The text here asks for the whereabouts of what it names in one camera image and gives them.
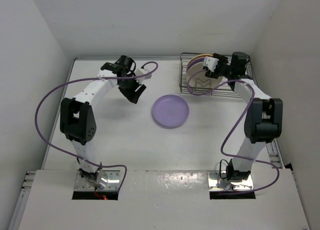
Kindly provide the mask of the cream plate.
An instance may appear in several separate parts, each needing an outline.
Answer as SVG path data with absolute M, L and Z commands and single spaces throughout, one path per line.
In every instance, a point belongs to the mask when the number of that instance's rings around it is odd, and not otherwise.
M 192 88 L 212 89 L 219 85 L 223 77 L 209 78 L 205 76 L 203 70 L 203 61 L 197 63 L 191 63 L 186 69 L 186 81 L 189 82 Z

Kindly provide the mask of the purple plate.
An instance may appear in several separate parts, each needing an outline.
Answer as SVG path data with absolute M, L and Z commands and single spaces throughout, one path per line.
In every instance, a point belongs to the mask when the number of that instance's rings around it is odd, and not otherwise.
M 159 97 L 151 108 L 153 119 L 161 126 L 173 129 L 183 125 L 190 110 L 187 102 L 180 96 L 166 94 Z
M 202 63 L 204 61 L 206 56 L 200 56 L 198 58 L 193 58 L 188 64 L 187 64 L 187 68 L 191 68 L 192 66 L 198 64 L 198 63 Z

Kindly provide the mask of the orange plate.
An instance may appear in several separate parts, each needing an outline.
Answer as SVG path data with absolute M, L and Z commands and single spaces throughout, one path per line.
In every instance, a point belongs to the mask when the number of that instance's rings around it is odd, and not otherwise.
M 193 58 L 190 60 L 190 62 L 195 61 L 195 60 L 200 59 L 200 58 L 212 57 L 212 56 L 213 56 L 213 55 L 210 54 L 210 53 L 198 54 L 198 55 L 196 55 L 195 57 L 193 57 Z

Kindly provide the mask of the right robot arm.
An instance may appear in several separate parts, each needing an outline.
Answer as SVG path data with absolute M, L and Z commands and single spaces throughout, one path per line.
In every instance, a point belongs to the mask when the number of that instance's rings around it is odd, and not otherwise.
M 236 122 L 244 122 L 245 138 L 237 154 L 231 156 L 223 176 L 231 182 L 247 180 L 262 149 L 282 133 L 283 101 L 264 93 L 253 78 L 246 74 L 248 62 L 246 53 L 234 52 L 231 60 L 224 55 L 213 53 L 203 63 L 207 77 L 226 78 L 227 85 L 247 105 Z

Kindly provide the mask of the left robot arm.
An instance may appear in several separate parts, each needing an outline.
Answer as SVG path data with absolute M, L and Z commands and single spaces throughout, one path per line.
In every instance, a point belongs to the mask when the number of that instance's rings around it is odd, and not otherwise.
M 136 104 L 146 89 L 142 83 L 150 74 L 144 67 L 136 68 L 135 61 L 122 55 L 115 63 L 106 62 L 100 68 L 97 79 L 91 81 L 72 98 L 65 97 L 60 104 L 60 131 L 73 145 L 81 177 L 92 186 L 102 181 L 93 138 L 97 131 L 94 109 L 114 87 Z

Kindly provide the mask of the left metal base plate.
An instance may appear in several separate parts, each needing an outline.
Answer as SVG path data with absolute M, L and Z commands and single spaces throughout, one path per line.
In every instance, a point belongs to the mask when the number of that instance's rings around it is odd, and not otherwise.
M 78 172 L 73 189 L 76 192 L 92 192 L 94 190 L 100 192 L 113 192 L 118 191 L 119 187 L 119 170 L 100 170 L 94 175 L 85 175 Z

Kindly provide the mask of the metal base plate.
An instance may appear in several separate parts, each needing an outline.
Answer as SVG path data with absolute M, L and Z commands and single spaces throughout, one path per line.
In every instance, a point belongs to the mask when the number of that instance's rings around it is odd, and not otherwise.
M 254 182 L 250 174 L 246 180 L 227 180 L 223 179 L 226 172 L 222 171 L 221 176 L 218 170 L 208 170 L 207 180 L 210 192 L 225 192 L 225 191 L 250 191 L 254 189 Z
M 113 192 L 118 191 L 119 187 L 119 170 L 100 170 L 94 175 L 85 175 L 78 172 L 73 189 L 76 192 L 92 192 L 94 190 L 100 192 Z

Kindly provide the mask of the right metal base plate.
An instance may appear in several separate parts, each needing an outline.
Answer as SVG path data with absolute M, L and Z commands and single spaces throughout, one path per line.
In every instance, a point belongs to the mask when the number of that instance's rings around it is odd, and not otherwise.
M 210 192 L 225 192 L 225 191 L 250 191 L 254 189 L 254 182 L 250 174 L 246 180 L 227 180 L 223 179 L 226 172 L 222 171 L 221 176 L 218 170 L 208 170 L 207 180 Z

